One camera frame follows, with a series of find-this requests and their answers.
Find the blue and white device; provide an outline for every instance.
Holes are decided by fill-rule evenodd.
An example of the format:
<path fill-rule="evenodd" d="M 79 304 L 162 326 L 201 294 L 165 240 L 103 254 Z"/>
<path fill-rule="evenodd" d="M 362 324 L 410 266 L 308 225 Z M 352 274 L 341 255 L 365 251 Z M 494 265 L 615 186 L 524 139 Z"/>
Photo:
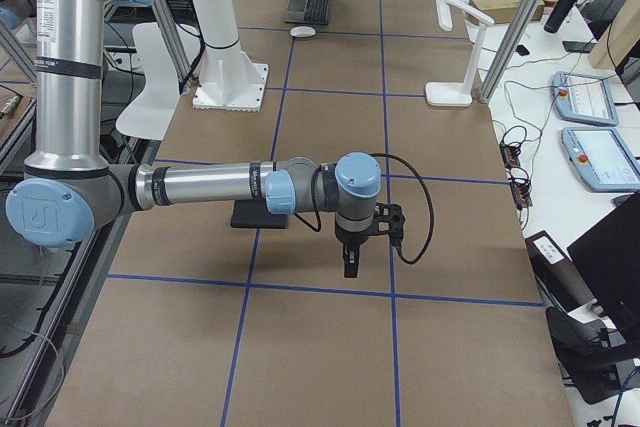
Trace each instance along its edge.
<path fill-rule="evenodd" d="M 594 192 L 640 190 L 640 167 L 614 128 L 565 128 L 562 144 L 580 178 Z"/>
<path fill-rule="evenodd" d="M 618 114 L 606 78 L 557 72 L 553 78 L 553 104 L 570 122 L 615 127 Z"/>

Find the black bottle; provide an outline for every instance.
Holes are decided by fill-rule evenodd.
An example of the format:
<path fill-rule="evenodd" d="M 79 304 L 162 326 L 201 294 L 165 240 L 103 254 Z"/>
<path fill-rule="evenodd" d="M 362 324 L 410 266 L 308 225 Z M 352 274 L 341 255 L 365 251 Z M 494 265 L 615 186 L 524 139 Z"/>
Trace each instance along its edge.
<path fill-rule="evenodd" d="M 553 8 L 549 19 L 547 20 L 547 23 L 544 24 L 544 30 L 555 34 L 562 25 L 562 22 L 564 22 L 564 19 L 567 18 L 571 7 L 573 7 L 573 4 L 575 3 L 576 0 L 558 0 L 558 3 Z"/>

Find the metal pole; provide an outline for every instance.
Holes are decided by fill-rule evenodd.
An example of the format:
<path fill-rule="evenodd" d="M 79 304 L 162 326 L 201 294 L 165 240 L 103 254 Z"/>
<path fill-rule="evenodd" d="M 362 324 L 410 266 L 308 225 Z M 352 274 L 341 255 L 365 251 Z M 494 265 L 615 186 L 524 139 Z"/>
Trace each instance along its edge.
<path fill-rule="evenodd" d="M 29 54 L 25 52 L 20 42 L 18 42 L 18 39 L 15 38 L 2 22 L 0 22 L 0 45 L 7 51 L 9 57 L 18 64 L 18 67 L 20 67 L 20 70 L 27 76 L 29 82 L 35 84 L 36 69 L 33 65 L 33 59 L 29 57 Z"/>
<path fill-rule="evenodd" d="M 509 24 L 509 28 L 500 44 L 500 48 L 498 48 L 493 58 L 491 67 L 489 67 L 489 71 L 487 72 L 487 77 L 480 89 L 480 102 L 489 102 L 489 99 L 495 92 L 498 82 L 507 68 L 509 60 L 516 50 L 516 46 L 520 42 L 522 34 L 524 34 L 539 1 L 540 0 L 522 0 L 520 2 L 520 6 L 511 24 Z"/>
<path fill-rule="evenodd" d="M 154 0 L 152 9 L 158 21 L 158 27 L 162 33 L 164 43 L 169 51 L 169 56 L 171 56 L 173 65 L 176 68 L 178 79 L 182 80 L 189 75 L 191 65 L 184 51 L 184 46 L 182 45 L 182 40 L 180 40 L 180 35 L 178 34 L 175 20 L 173 20 L 173 15 L 171 15 L 169 5 L 166 0 Z M 185 88 L 188 89 L 190 85 L 190 82 L 187 82 Z"/>

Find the cardboard box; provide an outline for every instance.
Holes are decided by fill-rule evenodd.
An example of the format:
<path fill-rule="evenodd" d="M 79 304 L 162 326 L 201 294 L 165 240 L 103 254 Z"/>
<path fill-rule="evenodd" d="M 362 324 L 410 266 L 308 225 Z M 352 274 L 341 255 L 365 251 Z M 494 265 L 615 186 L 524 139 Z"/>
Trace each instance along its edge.
<path fill-rule="evenodd" d="M 520 5 L 520 0 L 470 0 L 469 5 L 493 18 L 496 24 L 508 24 Z M 540 1 L 533 12 L 531 20 L 540 20 L 544 11 L 544 2 Z M 471 16 L 469 20 L 478 25 L 478 21 Z"/>

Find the black pad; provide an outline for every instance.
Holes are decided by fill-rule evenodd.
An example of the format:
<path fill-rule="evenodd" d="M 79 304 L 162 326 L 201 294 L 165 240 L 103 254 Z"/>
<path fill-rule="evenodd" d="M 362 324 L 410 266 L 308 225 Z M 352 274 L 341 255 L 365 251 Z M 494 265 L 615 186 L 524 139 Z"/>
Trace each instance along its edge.
<path fill-rule="evenodd" d="M 230 225 L 235 229 L 286 229 L 287 216 L 269 212 L 264 200 L 236 200 Z"/>

